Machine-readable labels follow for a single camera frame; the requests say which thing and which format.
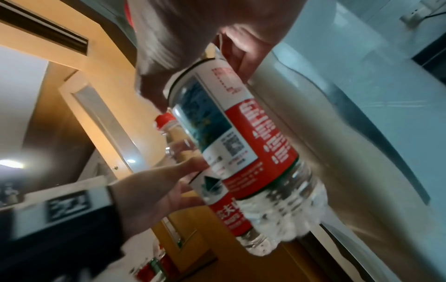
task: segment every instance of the ceiling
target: ceiling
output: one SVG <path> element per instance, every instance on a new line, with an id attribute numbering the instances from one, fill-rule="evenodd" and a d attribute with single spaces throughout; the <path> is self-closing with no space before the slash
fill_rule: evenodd
<path id="1" fill-rule="evenodd" d="M 48 61 L 0 46 L 0 159 L 20 153 Z"/>

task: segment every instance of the light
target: light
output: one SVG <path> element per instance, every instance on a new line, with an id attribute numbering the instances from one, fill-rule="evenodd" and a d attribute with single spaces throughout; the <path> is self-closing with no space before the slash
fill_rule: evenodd
<path id="1" fill-rule="evenodd" d="M 19 163 L 19 162 L 13 161 L 13 160 L 0 160 L 0 165 L 12 167 L 15 169 L 22 169 L 25 167 L 22 163 Z"/>

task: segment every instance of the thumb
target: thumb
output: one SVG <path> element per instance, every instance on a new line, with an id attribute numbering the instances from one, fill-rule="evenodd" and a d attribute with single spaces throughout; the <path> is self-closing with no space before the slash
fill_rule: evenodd
<path id="1" fill-rule="evenodd" d="M 173 181 L 178 181 L 179 179 L 197 171 L 203 171 L 207 169 L 209 165 L 204 160 L 202 156 L 192 157 L 185 162 L 177 165 L 173 165 L 169 168 L 167 173 L 168 177 Z"/>

